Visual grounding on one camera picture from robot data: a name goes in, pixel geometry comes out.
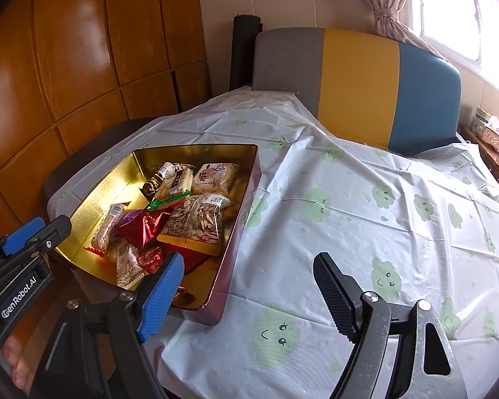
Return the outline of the person's left hand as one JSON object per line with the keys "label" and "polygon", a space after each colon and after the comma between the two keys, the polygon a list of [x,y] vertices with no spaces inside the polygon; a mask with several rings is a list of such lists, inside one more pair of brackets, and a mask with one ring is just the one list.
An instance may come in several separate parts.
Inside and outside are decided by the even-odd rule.
{"label": "person's left hand", "polygon": [[1,349],[1,356],[10,367],[10,378],[13,384],[26,395],[29,395],[34,375],[23,357],[22,344],[15,335],[11,334],[6,339]]}

